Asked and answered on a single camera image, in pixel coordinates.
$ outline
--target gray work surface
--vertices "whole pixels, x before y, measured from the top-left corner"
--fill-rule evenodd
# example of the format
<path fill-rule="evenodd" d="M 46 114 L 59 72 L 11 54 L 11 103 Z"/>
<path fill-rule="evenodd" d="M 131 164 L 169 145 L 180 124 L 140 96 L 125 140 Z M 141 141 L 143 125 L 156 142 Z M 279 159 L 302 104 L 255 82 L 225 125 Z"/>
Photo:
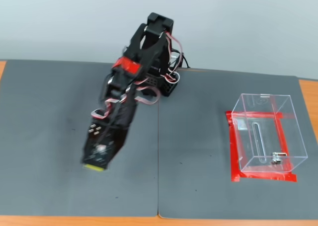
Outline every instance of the gray work surface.
<path fill-rule="evenodd" d="M 139 105 L 106 172 L 82 148 L 110 64 L 8 61 L 0 82 L 0 215 L 158 212 L 158 106 Z"/>
<path fill-rule="evenodd" d="M 224 71 L 180 71 L 159 102 L 159 214 L 180 219 L 318 219 L 318 147 L 298 79 Z M 291 95 L 308 153 L 298 182 L 231 182 L 225 116 L 241 93 Z"/>

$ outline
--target transparent box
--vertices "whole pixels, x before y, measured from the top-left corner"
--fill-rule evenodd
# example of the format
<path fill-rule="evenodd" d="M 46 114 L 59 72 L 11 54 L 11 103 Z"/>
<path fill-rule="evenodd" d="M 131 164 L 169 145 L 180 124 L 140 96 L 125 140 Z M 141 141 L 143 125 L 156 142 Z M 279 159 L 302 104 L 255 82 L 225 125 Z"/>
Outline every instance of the transparent box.
<path fill-rule="evenodd" d="M 241 94 L 232 120 L 244 172 L 290 172 L 308 158 L 290 95 Z"/>

